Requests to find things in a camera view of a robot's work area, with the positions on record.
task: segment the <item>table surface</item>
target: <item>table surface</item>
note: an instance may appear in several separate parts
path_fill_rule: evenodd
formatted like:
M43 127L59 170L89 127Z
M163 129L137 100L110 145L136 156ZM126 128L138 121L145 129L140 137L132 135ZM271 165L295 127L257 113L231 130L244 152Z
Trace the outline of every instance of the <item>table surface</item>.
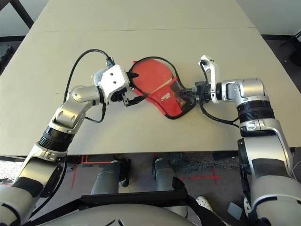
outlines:
M135 0L87 2L50 0L0 77L1 155L28 154L62 103L75 60L90 48L105 50L126 70L133 60L164 57L186 87L204 80L197 65L203 54L215 59L222 80L259 77L289 146L301 146L301 94L234 0L143 1L144 10ZM96 10L101 6L104 14ZM70 87L93 84L91 75L104 67L102 55L87 55ZM234 103L206 108L217 117L237 116ZM101 106L87 116L100 118ZM208 119L198 107L169 120L147 101L119 102L101 124L83 122L69 154L237 150L239 138L237 128Z

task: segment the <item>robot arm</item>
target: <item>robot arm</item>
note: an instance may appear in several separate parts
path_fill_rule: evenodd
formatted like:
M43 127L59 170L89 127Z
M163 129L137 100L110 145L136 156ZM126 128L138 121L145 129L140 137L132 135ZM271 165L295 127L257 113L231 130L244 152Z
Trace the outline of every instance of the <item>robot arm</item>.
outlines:
M0 224L24 224L40 197L53 192L67 149L92 106L109 105L112 95L129 85L126 72L114 65L94 76L93 86L77 86L57 109L42 138L25 159L12 187L0 191Z
M242 139L238 140L238 156L244 193L251 204L249 214L254 225L298 225L301 212L301 184L291 178L292 155L280 126L275 119L267 91L260 79L216 82L218 70L209 56L200 64L210 70L211 84L201 83L195 90L203 97L234 101L240 120ZM251 185L246 175L251 175Z

